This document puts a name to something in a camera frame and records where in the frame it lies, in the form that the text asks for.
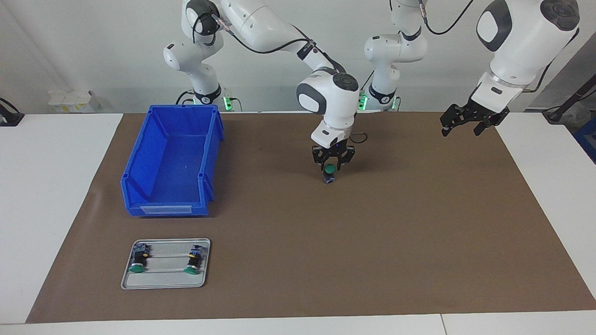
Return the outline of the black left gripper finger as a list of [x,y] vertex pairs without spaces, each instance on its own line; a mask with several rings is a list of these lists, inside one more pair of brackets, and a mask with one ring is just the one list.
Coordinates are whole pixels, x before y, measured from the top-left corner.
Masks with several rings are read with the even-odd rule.
[[477,127],[474,128],[475,136],[480,136],[483,131],[490,127],[497,127],[500,125],[505,117],[509,114],[509,109],[504,109],[500,113],[496,113],[490,116],[483,116]]
[[448,136],[455,127],[466,123],[464,117],[465,109],[458,105],[451,105],[440,117],[441,134]]

